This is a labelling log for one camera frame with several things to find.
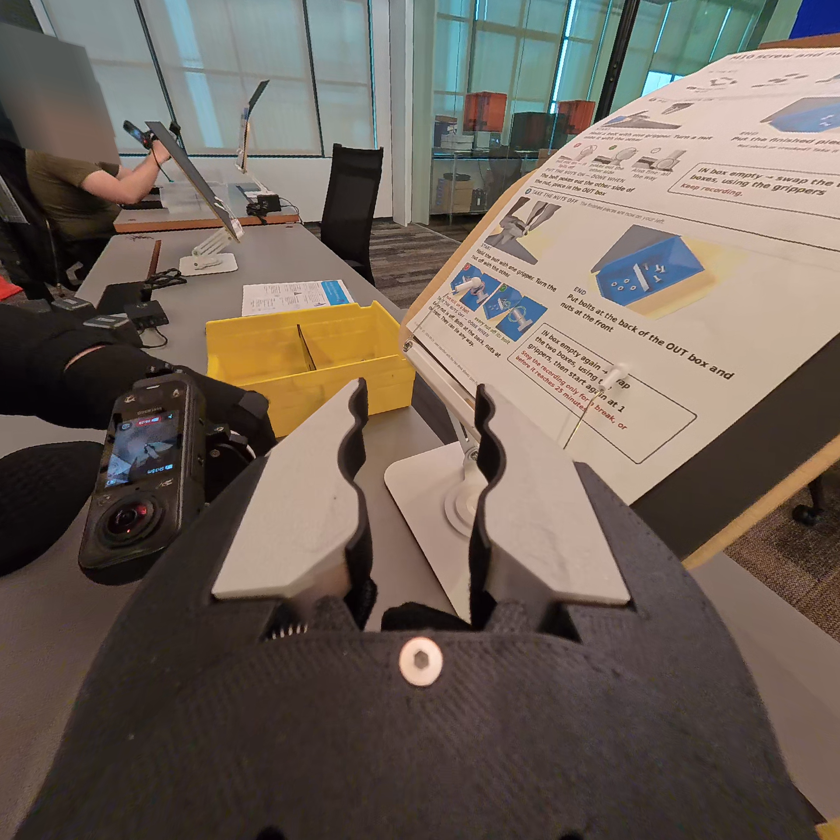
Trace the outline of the person's left forearm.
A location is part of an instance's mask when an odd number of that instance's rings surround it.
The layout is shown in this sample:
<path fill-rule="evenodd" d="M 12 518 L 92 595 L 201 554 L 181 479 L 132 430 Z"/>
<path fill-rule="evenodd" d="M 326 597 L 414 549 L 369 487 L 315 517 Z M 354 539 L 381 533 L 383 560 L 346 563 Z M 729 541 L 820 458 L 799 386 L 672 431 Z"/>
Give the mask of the person's left forearm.
<path fill-rule="evenodd" d="M 68 363 L 102 345 L 129 345 L 64 314 L 35 314 L 5 304 L 1 309 L 3 415 L 34 416 L 61 426 L 67 399 L 60 381 Z"/>

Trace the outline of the clear stand bracket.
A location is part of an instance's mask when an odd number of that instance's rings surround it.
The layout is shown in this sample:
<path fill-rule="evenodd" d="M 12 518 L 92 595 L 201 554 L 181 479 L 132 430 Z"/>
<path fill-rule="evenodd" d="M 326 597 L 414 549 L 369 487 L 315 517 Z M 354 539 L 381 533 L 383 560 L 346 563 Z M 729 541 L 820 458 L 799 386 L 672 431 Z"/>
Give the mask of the clear stand bracket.
<path fill-rule="evenodd" d="M 464 452 L 463 468 L 465 482 L 482 486 L 482 482 L 486 482 L 486 480 L 477 465 L 479 441 L 476 441 L 468 428 L 457 418 L 453 420 L 453 425 Z"/>

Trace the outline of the yellow plastic bin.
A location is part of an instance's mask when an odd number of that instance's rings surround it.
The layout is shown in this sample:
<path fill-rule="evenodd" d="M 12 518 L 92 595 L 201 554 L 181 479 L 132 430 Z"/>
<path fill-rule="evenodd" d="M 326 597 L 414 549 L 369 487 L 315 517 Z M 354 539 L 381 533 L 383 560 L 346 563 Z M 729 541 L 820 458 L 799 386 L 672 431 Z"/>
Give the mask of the yellow plastic bin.
<path fill-rule="evenodd" d="M 398 329 L 377 301 L 210 321 L 207 375 L 265 396 L 278 437 L 360 377 L 369 414 L 385 413 L 413 398 L 415 370 L 401 354 Z"/>

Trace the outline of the glass display cabinet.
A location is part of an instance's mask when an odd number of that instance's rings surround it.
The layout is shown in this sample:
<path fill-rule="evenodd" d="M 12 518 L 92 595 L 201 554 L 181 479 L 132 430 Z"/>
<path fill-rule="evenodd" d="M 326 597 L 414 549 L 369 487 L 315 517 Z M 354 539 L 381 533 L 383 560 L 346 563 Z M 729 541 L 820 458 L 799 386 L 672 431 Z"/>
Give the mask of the glass display cabinet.
<path fill-rule="evenodd" d="M 451 223 L 483 215 L 519 178 L 593 122 L 595 102 L 565 100 L 506 116 L 505 94 L 466 95 L 463 116 L 437 115 L 431 141 L 428 215 Z"/>

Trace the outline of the person's left hand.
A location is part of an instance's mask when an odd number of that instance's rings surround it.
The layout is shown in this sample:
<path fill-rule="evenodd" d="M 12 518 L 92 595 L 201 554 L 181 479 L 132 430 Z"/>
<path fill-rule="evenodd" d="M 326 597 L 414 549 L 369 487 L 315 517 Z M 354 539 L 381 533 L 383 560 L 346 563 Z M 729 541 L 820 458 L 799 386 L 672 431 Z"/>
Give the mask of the person's left hand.
<path fill-rule="evenodd" d="M 86 350 L 68 363 L 61 376 L 66 398 L 67 427 L 106 429 L 118 397 L 132 390 L 151 369 L 166 366 L 141 349 L 124 344 L 106 344 Z"/>

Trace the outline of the white leaflet blue label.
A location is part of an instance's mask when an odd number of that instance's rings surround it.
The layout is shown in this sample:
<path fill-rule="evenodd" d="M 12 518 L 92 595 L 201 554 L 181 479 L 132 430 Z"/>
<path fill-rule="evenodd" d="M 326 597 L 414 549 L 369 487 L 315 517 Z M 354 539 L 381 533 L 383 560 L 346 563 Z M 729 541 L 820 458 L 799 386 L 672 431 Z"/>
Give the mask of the white leaflet blue label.
<path fill-rule="evenodd" d="M 241 316 L 292 312 L 354 303 L 341 280 L 281 282 L 243 286 Z"/>

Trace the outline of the black office chair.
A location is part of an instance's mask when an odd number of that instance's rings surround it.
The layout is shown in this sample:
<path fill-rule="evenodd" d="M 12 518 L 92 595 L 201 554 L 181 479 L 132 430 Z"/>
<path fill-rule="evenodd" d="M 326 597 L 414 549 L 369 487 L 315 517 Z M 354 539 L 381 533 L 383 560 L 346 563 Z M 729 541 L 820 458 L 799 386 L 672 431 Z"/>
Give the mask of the black office chair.
<path fill-rule="evenodd" d="M 372 285 L 370 242 L 382 178 L 383 149 L 354 149 L 335 143 L 320 225 L 324 245 Z"/>

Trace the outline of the black flat device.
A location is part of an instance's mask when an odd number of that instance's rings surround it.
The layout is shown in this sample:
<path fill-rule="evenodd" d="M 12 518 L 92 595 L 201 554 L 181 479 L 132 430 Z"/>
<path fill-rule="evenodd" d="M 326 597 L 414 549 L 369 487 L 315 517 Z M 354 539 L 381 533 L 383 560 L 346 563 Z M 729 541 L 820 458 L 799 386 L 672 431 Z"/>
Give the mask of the black flat device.
<path fill-rule="evenodd" d="M 105 287 L 97 305 L 97 313 L 125 314 L 127 307 L 151 300 L 153 287 L 147 281 L 110 284 Z"/>

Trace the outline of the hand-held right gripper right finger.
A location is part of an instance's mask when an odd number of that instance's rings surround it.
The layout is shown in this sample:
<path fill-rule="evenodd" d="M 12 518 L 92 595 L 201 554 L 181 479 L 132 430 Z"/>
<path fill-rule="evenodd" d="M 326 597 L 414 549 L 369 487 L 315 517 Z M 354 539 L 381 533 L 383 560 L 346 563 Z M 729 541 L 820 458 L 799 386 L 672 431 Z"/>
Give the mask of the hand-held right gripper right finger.
<path fill-rule="evenodd" d="M 476 392 L 486 478 L 469 541 L 475 629 L 518 602 L 531 626 L 560 603 L 625 606 L 631 596 L 572 458 L 493 385 Z"/>

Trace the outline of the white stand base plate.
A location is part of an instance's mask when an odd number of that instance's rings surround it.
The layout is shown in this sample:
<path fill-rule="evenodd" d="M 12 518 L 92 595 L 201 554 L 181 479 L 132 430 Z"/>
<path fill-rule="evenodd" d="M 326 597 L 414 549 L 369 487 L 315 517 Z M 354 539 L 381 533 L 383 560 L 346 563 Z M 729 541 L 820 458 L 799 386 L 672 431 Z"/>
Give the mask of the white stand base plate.
<path fill-rule="evenodd" d="M 459 618 L 469 620 L 469 539 L 480 493 L 464 478 L 459 444 L 390 465 L 384 479 Z"/>

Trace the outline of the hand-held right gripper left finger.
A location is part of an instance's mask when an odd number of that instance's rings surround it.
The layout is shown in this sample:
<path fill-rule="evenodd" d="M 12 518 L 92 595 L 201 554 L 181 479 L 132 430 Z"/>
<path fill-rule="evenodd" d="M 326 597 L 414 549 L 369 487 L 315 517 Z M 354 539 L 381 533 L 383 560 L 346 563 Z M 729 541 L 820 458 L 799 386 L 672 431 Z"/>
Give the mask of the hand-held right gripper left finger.
<path fill-rule="evenodd" d="M 213 584 L 220 601 L 278 597 L 309 620 L 337 596 L 364 629 L 375 604 L 364 493 L 365 379 L 350 381 L 266 457 Z"/>

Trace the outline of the blue storage bins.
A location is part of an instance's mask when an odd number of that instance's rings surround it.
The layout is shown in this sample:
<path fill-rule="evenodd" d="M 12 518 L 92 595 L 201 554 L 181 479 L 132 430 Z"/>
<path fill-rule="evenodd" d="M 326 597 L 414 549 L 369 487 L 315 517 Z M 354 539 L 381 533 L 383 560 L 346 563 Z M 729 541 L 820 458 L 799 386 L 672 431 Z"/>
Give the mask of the blue storage bins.
<path fill-rule="evenodd" d="M 839 1 L 801 1 L 790 39 L 839 34 Z"/>

